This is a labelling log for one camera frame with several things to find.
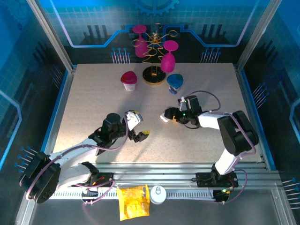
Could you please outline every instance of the white plastic cup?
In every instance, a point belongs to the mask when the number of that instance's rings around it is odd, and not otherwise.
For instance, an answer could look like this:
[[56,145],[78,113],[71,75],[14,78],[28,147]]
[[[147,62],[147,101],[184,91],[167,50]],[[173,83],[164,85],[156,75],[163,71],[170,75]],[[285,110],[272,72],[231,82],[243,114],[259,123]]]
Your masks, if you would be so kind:
[[127,71],[122,75],[121,82],[124,84],[125,90],[134,91],[137,83],[137,76],[133,71]]
[[150,191],[150,200],[155,205],[162,204],[167,198],[167,192],[162,186],[154,186]]

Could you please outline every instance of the glass panel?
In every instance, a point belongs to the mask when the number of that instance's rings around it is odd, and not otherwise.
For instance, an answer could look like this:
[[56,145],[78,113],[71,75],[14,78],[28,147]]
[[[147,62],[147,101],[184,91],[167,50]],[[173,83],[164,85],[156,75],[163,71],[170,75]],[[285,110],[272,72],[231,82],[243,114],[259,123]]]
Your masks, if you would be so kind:
[[173,38],[180,45],[174,53],[177,62],[235,63],[269,1],[41,0],[40,3],[74,64],[113,63],[112,48],[118,51],[118,47],[121,54],[126,48],[131,62],[142,62],[134,54],[132,40],[137,36],[132,28],[143,24],[147,33],[152,34],[156,31],[154,23],[163,25],[158,30],[160,36],[170,30],[180,33]]
[[281,2],[244,68],[275,166],[283,180],[300,178],[298,3],[297,0]]
[[27,2],[1,3],[0,223],[10,225],[24,195],[18,180],[30,160],[21,148],[40,151],[65,68]]

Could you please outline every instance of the pink wine glass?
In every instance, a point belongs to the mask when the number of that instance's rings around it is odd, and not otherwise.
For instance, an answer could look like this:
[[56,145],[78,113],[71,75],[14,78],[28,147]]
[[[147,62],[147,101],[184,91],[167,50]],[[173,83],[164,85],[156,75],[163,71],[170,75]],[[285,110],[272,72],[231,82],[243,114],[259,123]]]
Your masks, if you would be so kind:
[[142,34],[146,32],[146,29],[147,28],[144,25],[136,25],[132,29],[134,33],[139,35],[139,38],[135,43],[135,54],[139,58],[144,58],[147,56],[146,53],[148,51],[148,47],[147,47],[148,44],[145,41],[145,39],[142,37]]
[[169,52],[161,60],[161,70],[165,73],[170,73],[175,69],[175,57],[171,52],[178,49],[178,44],[176,41],[166,41],[164,48]]

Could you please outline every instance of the blue cup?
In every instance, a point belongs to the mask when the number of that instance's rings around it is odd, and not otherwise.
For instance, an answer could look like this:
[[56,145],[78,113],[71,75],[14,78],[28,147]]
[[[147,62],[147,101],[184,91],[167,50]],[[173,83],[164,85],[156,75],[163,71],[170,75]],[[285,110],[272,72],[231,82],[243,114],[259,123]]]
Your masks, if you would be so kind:
[[169,84],[169,91],[176,95],[183,85],[183,77],[180,74],[172,74],[168,76],[167,82]]

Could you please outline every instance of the pink lid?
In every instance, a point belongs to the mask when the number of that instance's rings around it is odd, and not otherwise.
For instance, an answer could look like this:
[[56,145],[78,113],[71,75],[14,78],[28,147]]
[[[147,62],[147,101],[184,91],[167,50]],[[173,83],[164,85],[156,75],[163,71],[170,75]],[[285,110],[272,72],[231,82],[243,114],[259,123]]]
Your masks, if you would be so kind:
[[135,84],[137,82],[137,76],[133,71],[128,71],[121,77],[121,82],[124,84]]

